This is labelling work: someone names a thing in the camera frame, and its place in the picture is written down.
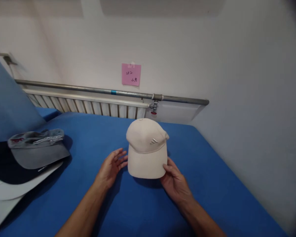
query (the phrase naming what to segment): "beige baseball cap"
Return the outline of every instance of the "beige baseball cap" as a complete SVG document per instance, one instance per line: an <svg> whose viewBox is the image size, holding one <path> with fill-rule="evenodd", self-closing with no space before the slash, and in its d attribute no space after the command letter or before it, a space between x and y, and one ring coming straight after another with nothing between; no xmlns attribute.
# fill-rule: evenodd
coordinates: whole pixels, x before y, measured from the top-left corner
<svg viewBox="0 0 296 237"><path fill-rule="evenodd" d="M165 174L167 143L169 136L155 121L140 118L132 122L127 130L128 172L137 178L156 179Z"/></svg>

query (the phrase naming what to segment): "radiator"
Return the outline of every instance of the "radiator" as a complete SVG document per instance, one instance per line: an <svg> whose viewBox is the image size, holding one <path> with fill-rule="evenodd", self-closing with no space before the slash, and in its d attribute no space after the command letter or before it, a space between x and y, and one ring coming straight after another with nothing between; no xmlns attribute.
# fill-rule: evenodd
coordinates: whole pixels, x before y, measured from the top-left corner
<svg viewBox="0 0 296 237"><path fill-rule="evenodd" d="M55 108L61 112L78 112L129 119L145 117L148 103L109 99L68 93L23 89L37 107Z"/></svg>

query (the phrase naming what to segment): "blue mattress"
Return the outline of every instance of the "blue mattress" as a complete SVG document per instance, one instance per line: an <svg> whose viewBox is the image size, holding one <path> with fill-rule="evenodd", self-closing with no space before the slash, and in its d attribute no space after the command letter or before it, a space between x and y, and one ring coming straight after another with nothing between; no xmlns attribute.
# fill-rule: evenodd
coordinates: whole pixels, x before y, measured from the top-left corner
<svg viewBox="0 0 296 237"><path fill-rule="evenodd" d="M36 107L36 110L45 119L46 122L52 120L58 115L61 115L61 112L57 109Z"/></svg>
<svg viewBox="0 0 296 237"><path fill-rule="evenodd" d="M128 149L133 120L64 113L38 129L61 128L72 160L29 192L0 227L0 236L54 236L74 211L107 155ZM228 236L286 236L203 136L192 126L160 123L168 155L195 199ZM192 230L159 180L135 179L127 167L107 195L94 227L98 236L189 236Z"/></svg>

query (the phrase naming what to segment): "stack of caps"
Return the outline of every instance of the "stack of caps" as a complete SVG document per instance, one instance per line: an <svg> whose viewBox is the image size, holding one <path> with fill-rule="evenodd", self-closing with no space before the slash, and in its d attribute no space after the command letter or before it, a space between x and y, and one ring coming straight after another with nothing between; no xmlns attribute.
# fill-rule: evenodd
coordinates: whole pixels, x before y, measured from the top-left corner
<svg viewBox="0 0 296 237"><path fill-rule="evenodd" d="M61 129L26 132L0 142L0 224L21 198L70 156Z"/></svg>

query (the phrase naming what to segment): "cap logo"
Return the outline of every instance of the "cap logo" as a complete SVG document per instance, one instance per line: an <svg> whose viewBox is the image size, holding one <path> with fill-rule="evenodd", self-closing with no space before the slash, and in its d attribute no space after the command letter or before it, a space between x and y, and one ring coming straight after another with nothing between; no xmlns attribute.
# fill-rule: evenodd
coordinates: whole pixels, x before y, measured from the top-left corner
<svg viewBox="0 0 296 237"><path fill-rule="evenodd" d="M19 143L19 142L21 142L23 140L24 140L24 138L15 138L15 139L11 139L11 142L13 142L13 143Z"/></svg>
<svg viewBox="0 0 296 237"><path fill-rule="evenodd" d="M150 145L158 143L158 141L156 139L151 140Z"/></svg>
<svg viewBox="0 0 296 237"><path fill-rule="evenodd" d="M62 135L58 135L58 136L53 136L53 137L45 137L43 139L33 142L33 144L39 144L39 143L42 143L45 141L54 142L54 141L61 141L61 140L62 140Z"/></svg>
<svg viewBox="0 0 296 237"><path fill-rule="evenodd" d="M46 168L47 166L42 167L41 169L39 169L37 172L40 172L42 169Z"/></svg>

